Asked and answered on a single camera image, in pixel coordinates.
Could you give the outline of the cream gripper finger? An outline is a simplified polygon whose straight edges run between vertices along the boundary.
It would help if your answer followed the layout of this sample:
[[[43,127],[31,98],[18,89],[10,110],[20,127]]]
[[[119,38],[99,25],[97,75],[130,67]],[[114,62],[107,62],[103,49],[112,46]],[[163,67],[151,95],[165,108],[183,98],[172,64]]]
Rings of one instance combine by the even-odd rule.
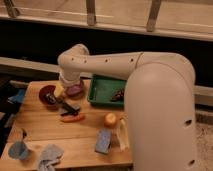
[[[59,98],[63,95],[63,92],[64,92],[64,87],[61,85],[60,82],[57,82],[55,85],[54,96],[56,98]]]

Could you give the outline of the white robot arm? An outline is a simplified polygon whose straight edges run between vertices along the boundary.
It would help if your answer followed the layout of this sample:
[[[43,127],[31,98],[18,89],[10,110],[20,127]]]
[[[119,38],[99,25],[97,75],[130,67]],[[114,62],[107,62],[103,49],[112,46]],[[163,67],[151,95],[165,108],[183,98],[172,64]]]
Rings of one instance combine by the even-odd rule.
[[[134,171],[199,171],[195,119],[195,70],[168,52],[91,55],[77,44],[58,57],[66,88],[88,72],[126,81],[127,115]]]

